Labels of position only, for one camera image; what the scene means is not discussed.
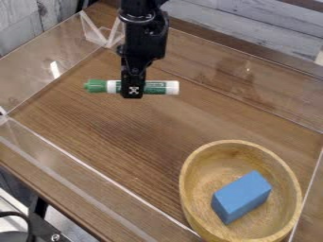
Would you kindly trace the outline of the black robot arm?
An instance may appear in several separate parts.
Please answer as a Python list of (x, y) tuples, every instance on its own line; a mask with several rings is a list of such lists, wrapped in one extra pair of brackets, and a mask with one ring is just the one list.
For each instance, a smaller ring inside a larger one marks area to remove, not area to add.
[(121, 58), (121, 97), (141, 98), (147, 68), (167, 52), (169, 15), (161, 9), (168, 0), (121, 0), (119, 19), (125, 27)]

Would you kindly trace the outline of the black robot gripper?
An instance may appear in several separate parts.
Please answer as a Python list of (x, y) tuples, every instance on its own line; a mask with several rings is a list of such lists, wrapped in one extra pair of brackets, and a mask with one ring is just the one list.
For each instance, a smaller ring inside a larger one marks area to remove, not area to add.
[(169, 16), (163, 10), (152, 10), (147, 15), (119, 16), (125, 26), (124, 43), (117, 47), (121, 57), (121, 97), (141, 98), (144, 94), (147, 68), (165, 56)]

